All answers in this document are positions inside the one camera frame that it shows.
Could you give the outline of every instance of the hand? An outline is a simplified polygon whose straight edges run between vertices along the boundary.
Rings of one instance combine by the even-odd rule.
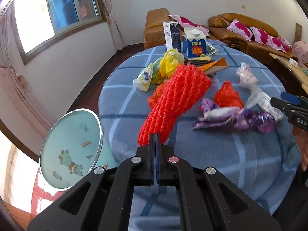
[[[301,167],[303,171],[306,171],[308,167],[308,133],[294,126],[293,136],[301,151]]]

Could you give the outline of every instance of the round table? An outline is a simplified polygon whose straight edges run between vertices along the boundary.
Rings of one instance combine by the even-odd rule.
[[[284,87],[264,65],[222,42],[208,42],[218,49],[218,55],[213,59],[224,57],[230,66],[217,73],[218,87],[230,80],[245,102],[250,92],[239,87],[235,74],[237,67],[245,62],[259,79],[262,90],[270,97],[280,98]],[[104,140],[108,141],[117,162],[135,155],[140,127],[150,112],[147,98],[156,88],[151,85],[147,92],[142,92],[132,86],[132,81],[144,67],[165,52],[166,46],[162,45],[132,56],[117,67],[104,84],[99,98],[99,117]],[[211,88],[204,97],[212,99],[214,93]],[[166,144],[174,148],[176,156],[194,167],[215,167],[273,214],[288,191],[301,160],[286,117],[278,122],[275,131],[267,134],[217,129],[192,131],[192,125],[200,115],[198,107],[199,103],[196,103],[179,117]],[[260,110],[257,105],[252,109]],[[130,221],[132,230],[154,230],[166,226],[173,230],[171,227],[179,223],[174,188],[135,189]]]

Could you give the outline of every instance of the black pants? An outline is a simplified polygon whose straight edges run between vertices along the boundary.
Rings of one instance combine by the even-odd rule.
[[[303,173],[300,166],[287,195],[273,215],[283,231],[308,230],[308,187],[303,183]]]

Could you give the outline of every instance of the milk carton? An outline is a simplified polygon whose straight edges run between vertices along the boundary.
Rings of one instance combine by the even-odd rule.
[[[206,37],[204,33],[194,27],[184,28],[183,37],[183,53],[188,58],[200,57],[206,54]]]
[[[181,51],[181,40],[180,40],[180,28],[178,22],[164,22],[164,33],[166,39],[167,51],[171,49],[177,49]]]

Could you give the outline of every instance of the sofa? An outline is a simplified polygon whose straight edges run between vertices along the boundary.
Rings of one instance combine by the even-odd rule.
[[[234,18],[237,18],[238,21],[243,23],[246,27],[256,27],[264,30],[268,35],[280,38],[278,32],[272,26],[257,19],[235,13],[226,13],[209,18],[208,29],[210,30],[211,35],[226,43],[229,47],[246,53],[266,66],[270,66],[273,61],[273,58],[269,55],[270,53],[287,59],[292,58],[296,61],[298,60],[292,52],[284,53],[280,50],[273,49],[272,47],[255,41],[247,41],[240,35],[227,30],[226,28],[230,25]]]
[[[158,8],[150,10],[147,13],[147,18],[145,21],[145,29],[144,29],[144,42],[143,42],[144,49],[149,49],[155,46],[166,44],[163,22],[174,21],[168,15],[170,15],[170,13],[166,8]],[[184,29],[180,26],[181,41],[183,32]],[[210,39],[216,40],[216,38],[213,37],[211,34],[209,35]]]

